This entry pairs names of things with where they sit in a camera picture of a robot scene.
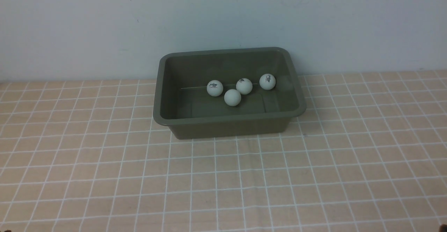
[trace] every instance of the ping pong ball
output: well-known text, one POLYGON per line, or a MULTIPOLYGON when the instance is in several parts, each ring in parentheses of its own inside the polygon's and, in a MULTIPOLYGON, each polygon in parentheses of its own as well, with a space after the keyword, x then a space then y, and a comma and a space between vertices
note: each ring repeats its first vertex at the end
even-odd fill
POLYGON ((237 90, 231 89, 225 92, 223 99, 229 106, 236 106, 241 102, 241 94, 237 90))
POLYGON ((253 84, 249 79, 239 79, 236 83, 236 90, 242 95, 247 95, 253 89, 253 84))
POLYGON ((206 86, 206 92, 208 92, 208 94, 210 94, 213 97, 220 96, 220 94, 222 94, 223 90, 224 90, 224 86, 222 85, 221 82, 219 82, 217 80, 212 80, 206 86))
POLYGON ((271 90, 275 87, 276 79, 272 74, 264 74, 259 79, 259 85, 264 90, 271 90))

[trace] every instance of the bin bottom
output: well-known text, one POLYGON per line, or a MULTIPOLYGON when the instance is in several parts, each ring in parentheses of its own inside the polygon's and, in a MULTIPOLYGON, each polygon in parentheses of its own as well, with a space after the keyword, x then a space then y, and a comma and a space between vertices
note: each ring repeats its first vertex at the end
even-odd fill
POLYGON ((235 86, 225 86, 219 97, 212 97, 206 92, 206 87, 185 88, 180 90, 178 97, 177 118, 196 118, 212 116, 231 116, 243 114, 263 114, 278 112, 278 100, 274 90, 263 90, 254 84, 248 95, 242 95, 239 105, 232 107, 225 104, 224 94, 235 86))

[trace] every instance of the white wall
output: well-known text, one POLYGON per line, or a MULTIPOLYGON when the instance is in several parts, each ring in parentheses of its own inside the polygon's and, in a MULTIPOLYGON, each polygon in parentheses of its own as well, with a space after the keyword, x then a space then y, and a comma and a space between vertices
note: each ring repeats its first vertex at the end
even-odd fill
POLYGON ((299 73, 447 67, 447 0, 0 0, 0 80, 154 78, 170 52, 279 46, 299 73))

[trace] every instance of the plastic tub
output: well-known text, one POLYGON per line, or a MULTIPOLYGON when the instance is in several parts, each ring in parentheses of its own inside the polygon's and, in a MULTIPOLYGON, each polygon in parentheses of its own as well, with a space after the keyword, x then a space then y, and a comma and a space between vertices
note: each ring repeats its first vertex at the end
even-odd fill
POLYGON ((258 135, 283 132, 303 114, 306 101, 289 53, 281 48, 230 49, 173 53, 160 60, 153 117, 177 139, 258 135), (260 77, 276 78, 263 90, 260 77), (235 107, 224 102, 228 89, 248 78, 253 90, 235 107), (211 80, 224 85, 222 95, 206 92, 211 80))

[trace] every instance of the table surface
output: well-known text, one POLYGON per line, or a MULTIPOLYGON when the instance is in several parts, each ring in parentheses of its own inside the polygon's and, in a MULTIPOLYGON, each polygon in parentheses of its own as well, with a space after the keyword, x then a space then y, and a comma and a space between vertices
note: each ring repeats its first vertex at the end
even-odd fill
POLYGON ((300 76, 283 133, 177 140, 155 80, 0 84, 0 230, 437 231, 447 71, 300 76))

